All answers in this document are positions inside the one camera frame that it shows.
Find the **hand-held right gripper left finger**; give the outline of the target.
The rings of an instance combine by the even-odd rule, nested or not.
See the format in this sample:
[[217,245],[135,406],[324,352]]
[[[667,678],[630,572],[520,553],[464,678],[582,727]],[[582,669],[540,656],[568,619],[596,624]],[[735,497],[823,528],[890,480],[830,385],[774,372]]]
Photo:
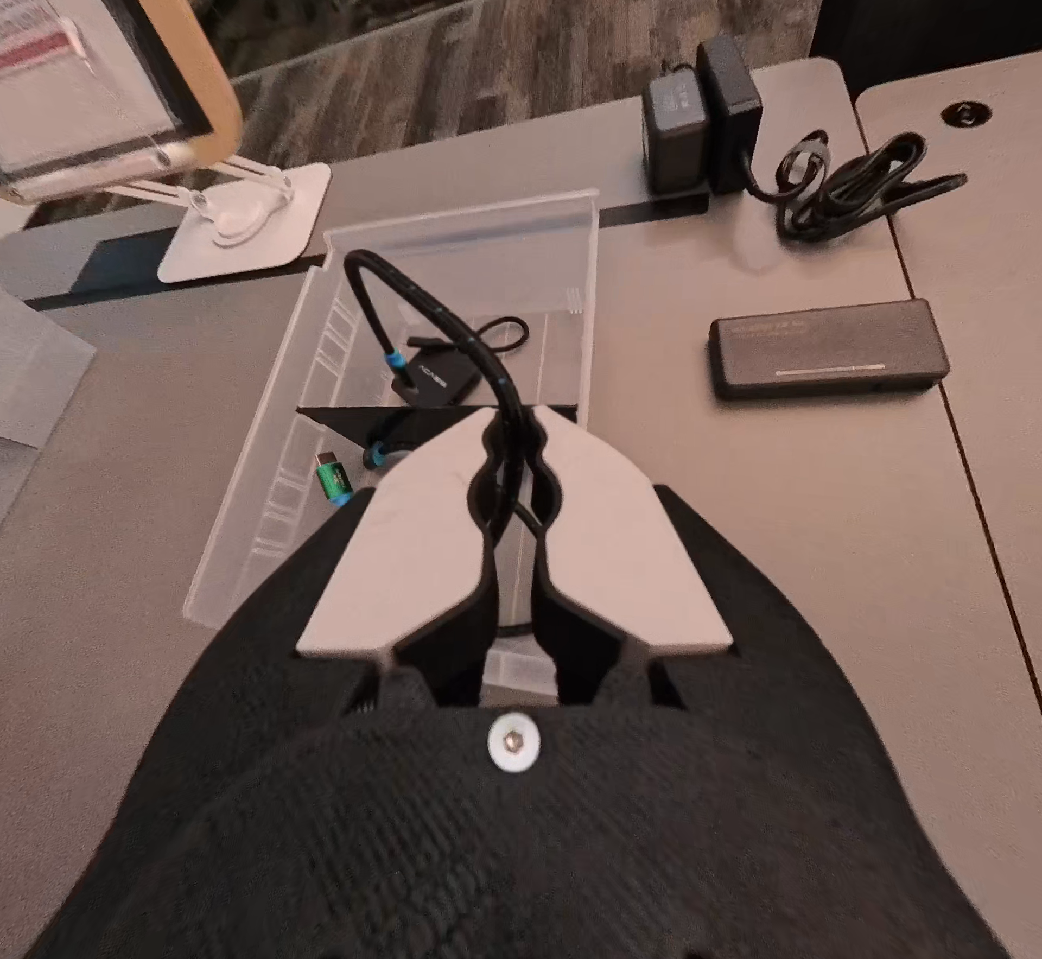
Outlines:
[[415,669],[441,705],[475,706],[499,622],[497,462],[482,407],[376,486],[296,654]]

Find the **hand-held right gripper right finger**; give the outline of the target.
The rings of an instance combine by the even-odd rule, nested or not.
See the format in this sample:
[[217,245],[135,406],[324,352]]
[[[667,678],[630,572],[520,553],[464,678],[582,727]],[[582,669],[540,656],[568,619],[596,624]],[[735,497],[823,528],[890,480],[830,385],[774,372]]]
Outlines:
[[592,702],[626,656],[729,651],[731,631],[647,475],[548,405],[530,411],[530,435],[531,623],[559,700]]

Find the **grey hdmi hub adapter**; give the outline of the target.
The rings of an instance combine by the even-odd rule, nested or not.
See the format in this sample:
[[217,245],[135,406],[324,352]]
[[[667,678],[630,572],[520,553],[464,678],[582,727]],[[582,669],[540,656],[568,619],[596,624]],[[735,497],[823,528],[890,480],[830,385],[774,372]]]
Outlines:
[[[529,339],[528,323],[518,316],[494,318],[476,328],[476,335],[500,335],[504,342],[488,343],[492,353],[505,354],[519,350]],[[473,362],[442,337],[410,337],[408,347],[415,350],[406,362],[412,387],[393,379],[391,390],[404,404],[419,408],[461,405],[482,382]]]

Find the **black rectangular device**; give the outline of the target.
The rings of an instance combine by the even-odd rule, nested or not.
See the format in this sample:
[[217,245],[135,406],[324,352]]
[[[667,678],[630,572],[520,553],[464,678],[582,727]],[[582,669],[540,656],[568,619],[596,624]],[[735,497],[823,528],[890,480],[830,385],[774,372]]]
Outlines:
[[921,391],[950,370],[922,299],[719,318],[708,356],[726,402]]

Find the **black power adapter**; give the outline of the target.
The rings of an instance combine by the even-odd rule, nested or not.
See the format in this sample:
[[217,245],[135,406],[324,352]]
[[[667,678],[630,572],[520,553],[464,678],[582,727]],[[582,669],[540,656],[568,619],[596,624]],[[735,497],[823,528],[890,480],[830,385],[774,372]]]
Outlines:
[[644,170],[650,192],[667,196],[701,185],[708,175],[710,118],[696,70],[679,64],[641,94]]
[[717,196],[746,191],[763,103],[738,41],[720,34],[702,42],[695,73],[708,109],[710,190]]

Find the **wooden framed instruction board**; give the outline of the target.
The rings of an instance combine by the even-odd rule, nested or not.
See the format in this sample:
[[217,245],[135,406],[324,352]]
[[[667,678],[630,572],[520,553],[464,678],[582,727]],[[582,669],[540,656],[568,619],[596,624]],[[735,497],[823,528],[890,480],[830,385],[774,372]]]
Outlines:
[[239,149],[235,92],[189,0],[1,0],[1,194],[158,180]]

